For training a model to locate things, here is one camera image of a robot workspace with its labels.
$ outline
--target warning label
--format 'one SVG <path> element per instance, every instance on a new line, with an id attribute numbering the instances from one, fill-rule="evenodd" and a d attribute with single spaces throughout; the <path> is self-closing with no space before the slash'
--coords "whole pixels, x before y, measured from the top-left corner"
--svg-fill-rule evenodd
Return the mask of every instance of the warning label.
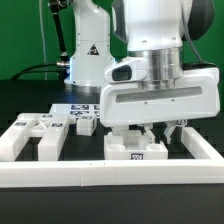
<path id="1" fill-rule="evenodd" d="M 98 52 L 95 44 L 93 44 L 93 46 L 89 50 L 88 55 L 99 55 L 99 52 Z"/>

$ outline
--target white plastic part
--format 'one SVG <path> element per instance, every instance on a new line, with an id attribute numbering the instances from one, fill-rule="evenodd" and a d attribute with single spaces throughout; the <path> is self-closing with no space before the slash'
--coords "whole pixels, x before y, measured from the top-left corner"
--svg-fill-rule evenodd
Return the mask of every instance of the white plastic part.
<path id="1" fill-rule="evenodd" d="M 140 131 L 124 131 L 120 136 L 104 137 L 104 155 L 106 160 L 158 160 L 167 159 L 168 150 Z"/>
<path id="2" fill-rule="evenodd" d="M 104 68 L 114 63 L 110 54 L 110 16 L 92 0 L 73 0 L 76 52 L 70 60 L 66 84 L 102 87 Z"/>
<path id="3" fill-rule="evenodd" d="M 169 90 L 144 91 L 141 82 L 106 86 L 100 120 L 106 127 L 216 116 L 220 110 L 217 68 L 185 71 Z"/>
<path id="4" fill-rule="evenodd" d="M 84 115 L 77 120 L 76 133 L 77 135 L 91 136 L 97 127 L 96 114 Z"/>
<path id="5" fill-rule="evenodd" d="M 105 68 L 105 79 L 108 83 L 116 83 L 117 81 L 114 81 L 112 77 L 112 72 L 120 68 L 122 66 L 129 66 L 132 70 L 132 75 L 131 79 L 128 80 L 129 82 L 136 82 L 136 81 L 142 81 L 147 77 L 147 61 L 143 57 L 136 57 L 136 58 L 131 58 L 131 57 L 126 57 L 119 61 L 118 63 L 114 63 L 113 65 L 109 65 Z"/>
<path id="6" fill-rule="evenodd" d="M 74 115 L 20 114 L 0 138 L 0 161 L 15 161 L 30 137 L 42 138 L 38 145 L 39 161 L 56 161 Z"/>
<path id="7" fill-rule="evenodd" d="M 50 109 L 50 114 L 75 115 L 77 118 L 83 115 L 96 114 L 100 116 L 99 104 L 53 104 Z"/>
<path id="8" fill-rule="evenodd" d="M 193 128 L 183 128 L 182 135 L 186 145 L 193 143 L 194 155 L 201 156 L 148 161 L 1 162 L 0 187 L 224 183 L 224 159 Z"/>
<path id="9" fill-rule="evenodd" d="M 128 51 L 182 46 L 182 4 L 188 21 L 192 0 L 124 0 Z"/>

